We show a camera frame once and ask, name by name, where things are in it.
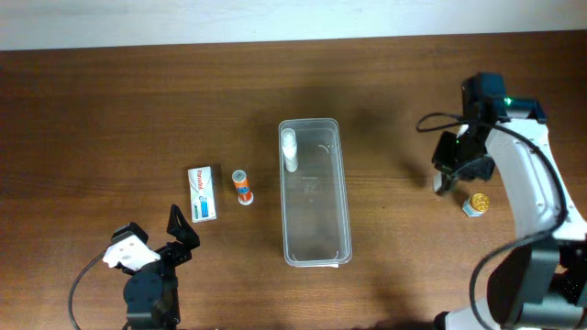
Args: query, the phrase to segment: transparent storage box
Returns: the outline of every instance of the transparent storage box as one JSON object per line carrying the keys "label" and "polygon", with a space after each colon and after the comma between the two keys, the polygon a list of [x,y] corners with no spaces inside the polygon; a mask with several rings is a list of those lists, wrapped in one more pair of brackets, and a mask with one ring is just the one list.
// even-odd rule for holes
{"label": "transparent storage box", "polygon": [[[297,170],[285,168],[282,132],[297,141]],[[279,125],[283,249],[295,267],[337,267],[352,257],[349,208],[338,123],[286,120]]]}

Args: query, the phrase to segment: small bottle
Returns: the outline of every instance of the small bottle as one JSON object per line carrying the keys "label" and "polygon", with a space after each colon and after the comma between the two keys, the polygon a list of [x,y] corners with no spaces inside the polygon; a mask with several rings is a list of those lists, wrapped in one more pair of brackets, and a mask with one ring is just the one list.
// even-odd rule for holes
{"label": "small bottle", "polygon": [[297,141],[295,131],[291,128],[285,128],[282,131],[282,151],[285,169],[293,173],[297,170]]}
{"label": "small bottle", "polygon": [[475,193],[462,206],[462,210],[468,216],[481,216],[487,209],[489,209],[489,197],[483,193]]}
{"label": "small bottle", "polygon": [[238,202],[243,205],[253,203],[253,193],[250,191],[247,173],[243,170],[235,170],[232,173],[232,181],[235,183],[238,193]]}

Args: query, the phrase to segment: wood grain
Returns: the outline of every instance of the wood grain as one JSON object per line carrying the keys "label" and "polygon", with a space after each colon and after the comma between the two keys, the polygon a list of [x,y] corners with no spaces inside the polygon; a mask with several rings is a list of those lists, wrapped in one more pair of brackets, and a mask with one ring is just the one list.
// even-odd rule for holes
{"label": "wood grain", "polygon": [[[187,213],[186,171],[202,165],[215,166],[218,220],[194,225],[202,246],[178,268],[181,328],[400,329],[464,306],[474,264],[514,237],[512,214],[498,175],[435,196],[439,134],[415,122],[458,113],[475,72],[503,73],[548,112],[585,214],[586,58],[585,31],[0,52],[0,327],[69,328],[81,268],[128,221],[152,248],[171,240],[169,207]],[[277,126],[307,117],[340,125],[353,241],[340,269],[283,259]],[[459,206],[473,192],[491,199],[479,219]],[[88,272],[83,329],[122,326],[126,281],[103,263]]]}

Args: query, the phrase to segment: white bracket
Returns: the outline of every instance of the white bracket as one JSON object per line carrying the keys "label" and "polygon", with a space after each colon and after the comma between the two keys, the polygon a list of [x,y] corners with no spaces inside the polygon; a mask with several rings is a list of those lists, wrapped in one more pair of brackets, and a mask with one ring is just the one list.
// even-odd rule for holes
{"label": "white bracket", "polygon": [[131,270],[140,270],[143,266],[161,258],[159,253],[153,252],[137,236],[129,236],[118,243],[111,245],[102,259],[108,267],[115,267],[120,262]]}

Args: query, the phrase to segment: small tube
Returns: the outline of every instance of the small tube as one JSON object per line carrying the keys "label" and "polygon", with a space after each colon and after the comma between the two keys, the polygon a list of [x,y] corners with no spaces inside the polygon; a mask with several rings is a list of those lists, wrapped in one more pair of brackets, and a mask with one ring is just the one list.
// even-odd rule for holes
{"label": "small tube", "polygon": [[297,170],[297,140],[295,131],[291,128],[285,128],[282,131],[282,151],[285,169],[293,173]]}

